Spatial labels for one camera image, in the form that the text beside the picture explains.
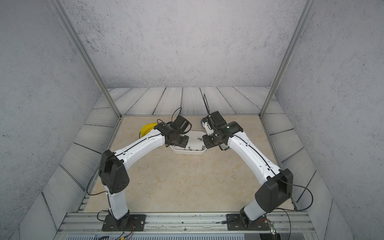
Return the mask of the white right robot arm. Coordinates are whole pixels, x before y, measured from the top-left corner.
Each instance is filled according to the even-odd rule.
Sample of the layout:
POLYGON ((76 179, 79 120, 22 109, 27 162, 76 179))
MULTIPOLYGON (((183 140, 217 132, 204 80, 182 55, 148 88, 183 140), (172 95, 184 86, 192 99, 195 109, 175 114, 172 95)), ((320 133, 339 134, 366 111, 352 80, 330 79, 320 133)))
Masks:
POLYGON ((272 163, 252 143, 245 132, 234 134, 214 132, 204 135, 203 141, 207 149, 226 144, 235 151, 252 170, 261 187, 257 190, 254 200, 243 207, 242 213, 249 221, 272 212, 292 196, 293 174, 282 170, 272 163))

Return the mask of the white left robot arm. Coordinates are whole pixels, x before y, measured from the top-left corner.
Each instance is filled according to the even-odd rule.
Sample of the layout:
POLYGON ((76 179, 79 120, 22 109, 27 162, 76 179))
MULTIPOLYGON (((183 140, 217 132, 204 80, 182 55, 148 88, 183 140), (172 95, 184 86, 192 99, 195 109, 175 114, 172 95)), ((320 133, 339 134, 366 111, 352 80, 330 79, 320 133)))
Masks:
POLYGON ((158 147, 168 145, 185 148, 188 141, 189 136, 187 135, 173 132, 164 134, 159 130, 151 130, 147 135, 125 148, 115 152, 107 150, 102 154, 99 176, 107 191, 109 213, 115 220, 120 220, 129 213, 125 194, 125 189, 130 183, 129 168, 158 147))

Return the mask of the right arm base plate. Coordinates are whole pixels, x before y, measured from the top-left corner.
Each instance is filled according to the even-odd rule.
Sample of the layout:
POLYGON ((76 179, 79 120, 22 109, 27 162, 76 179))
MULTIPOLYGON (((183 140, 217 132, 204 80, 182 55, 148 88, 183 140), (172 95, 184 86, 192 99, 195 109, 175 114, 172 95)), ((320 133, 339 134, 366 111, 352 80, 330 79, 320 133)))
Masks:
POLYGON ((243 214, 227 214, 225 224, 228 231, 269 231, 270 224, 266 215, 249 220, 243 214))

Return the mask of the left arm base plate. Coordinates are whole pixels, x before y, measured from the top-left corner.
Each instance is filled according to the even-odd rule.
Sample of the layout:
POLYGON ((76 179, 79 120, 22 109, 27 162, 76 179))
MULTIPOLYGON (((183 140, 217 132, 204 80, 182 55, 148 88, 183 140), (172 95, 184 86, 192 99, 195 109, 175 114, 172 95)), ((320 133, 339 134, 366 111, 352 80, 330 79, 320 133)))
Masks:
POLYGON ((103 223, 102 232, 143 232, 146 217, 144 214, 126 214, 116 220, 112 214, 108 214, 103 223))

